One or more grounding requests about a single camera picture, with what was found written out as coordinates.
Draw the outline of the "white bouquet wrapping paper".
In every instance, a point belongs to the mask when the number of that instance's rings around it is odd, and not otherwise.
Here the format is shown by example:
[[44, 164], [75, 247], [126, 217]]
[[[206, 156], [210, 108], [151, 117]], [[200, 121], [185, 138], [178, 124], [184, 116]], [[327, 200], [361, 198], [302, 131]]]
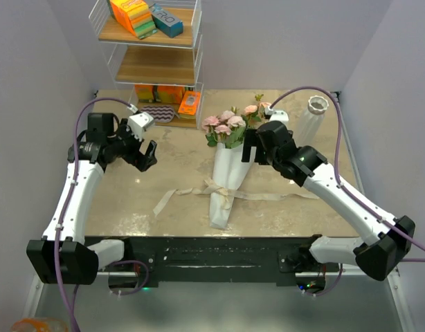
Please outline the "white bouquet wrapping paper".
[[[248, 163], [243, 163], [243, 145], [233, 149], [227, 149], [222, 144], [218, 144], [215, 152], [215, 163], [213, 167], [212, 179], [219, 186], [227, 189], [238, 190], [243, 183], [250, 167], [254, 163], [255, 150], [251, 149], [251, 157]], [[209, 222], [210, 227], [215, 229], [225, 229], [228, 224], [230, 211], [221, 208], [218, 194], [210, 195]]]

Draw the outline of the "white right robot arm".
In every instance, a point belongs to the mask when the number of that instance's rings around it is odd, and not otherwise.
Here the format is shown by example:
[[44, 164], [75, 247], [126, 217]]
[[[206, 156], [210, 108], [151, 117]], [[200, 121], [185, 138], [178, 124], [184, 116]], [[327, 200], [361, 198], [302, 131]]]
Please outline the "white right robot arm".
[[334, 166], [313, 147], [297, 147], [292, 131], [280, 121], [247, 130], [242, 162], [248, 162], [251, 154], [257, 163], [272, 166], [322, 199], [358, 234], [357, 238], [317, 238], [299, 255], [304, 270], [314, 272], [326, 263], [348, 264], [383, 281], [409, 253], [415, 222], [408, 216], [397, 218], [367, 199], [337, 176]]

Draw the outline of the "pink rose stem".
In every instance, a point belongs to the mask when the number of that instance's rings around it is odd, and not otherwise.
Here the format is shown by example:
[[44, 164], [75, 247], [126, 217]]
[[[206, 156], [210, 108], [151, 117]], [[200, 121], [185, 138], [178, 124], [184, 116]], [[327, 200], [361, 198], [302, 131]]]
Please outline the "pink rose stem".
[[265, 111], [271, 106], [270, 102], [263, 101], [264, 94], [255, 94], [254, 104], [244, 109], [244, 115], [247, 120], [252, 122], [261, 122], [264, 118]]

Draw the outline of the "cream printed ribbon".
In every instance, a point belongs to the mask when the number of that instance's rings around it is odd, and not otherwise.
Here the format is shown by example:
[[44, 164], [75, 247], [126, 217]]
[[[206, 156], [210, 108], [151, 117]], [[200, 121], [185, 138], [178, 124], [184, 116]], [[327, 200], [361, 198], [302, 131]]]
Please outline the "cream printed ribbon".
[[304, 199], [313, 199], [318, 200], [319, 197], [315, 194], [312, 194], [310, 192], [308, 193], [288, 193], [288, 194], [262, 194], [262, 193], [247, 193], [240, 190], [232, 190], [227, 189], [225, 187], [219, 186], [214, 182], [213, 179], [207, 178], [204, 181], [205, 187], [203, 189], [191, 187], [188, 189], [180, 190], [180, 189], [173, 189], [167, 191], [162, 199], [156, 204], [156, 206], [153, 209], [154, 216], [158, 216], [162, 210], [165, 208], [165, 206], [168, 204], [170, 199], [174, 194], [183, 196], [188, 194], [193, 194], [197, 196], [206, 196], [211, 194], [218, 194], [219, 195], [219, 202], [221, 208], [225, 210], [231, 209], [231, 199], [243, 199], [247, 201], [283, 201], [289, 197], [297, 196]]

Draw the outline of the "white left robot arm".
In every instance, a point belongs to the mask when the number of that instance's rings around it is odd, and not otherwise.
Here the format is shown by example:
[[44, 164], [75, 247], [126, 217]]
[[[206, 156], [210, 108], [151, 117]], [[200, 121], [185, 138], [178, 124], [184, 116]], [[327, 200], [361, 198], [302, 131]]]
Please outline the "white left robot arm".
[[85, 223], [94, 194], [109, 164], [123, 159], [141, 172], [155, 165], [157, 143], [140, 148], [154, 125], [146, 112], [118, 119], [113, 113], [90, 113], [87, 129], [69, 148], [67, 174], [57, 208], [41, 239], [28, 242], [26, 254], [45, 284], [92, 284], [99, 270], [112, 265], [127, 271], [134, 254], [118, 239], [85, 244]]

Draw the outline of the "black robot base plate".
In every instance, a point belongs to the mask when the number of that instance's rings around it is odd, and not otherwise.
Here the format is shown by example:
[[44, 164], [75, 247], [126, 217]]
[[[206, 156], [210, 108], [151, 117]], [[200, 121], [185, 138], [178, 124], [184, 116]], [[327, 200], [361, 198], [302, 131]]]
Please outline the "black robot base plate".
[[320, 264], [308, 249], [315, 237], [123, 237], [121, 263], [105, 270], [130, 287], [138, 277], [147, 287], [163, 282], [270, 283], [299, 286], [339, 265]]

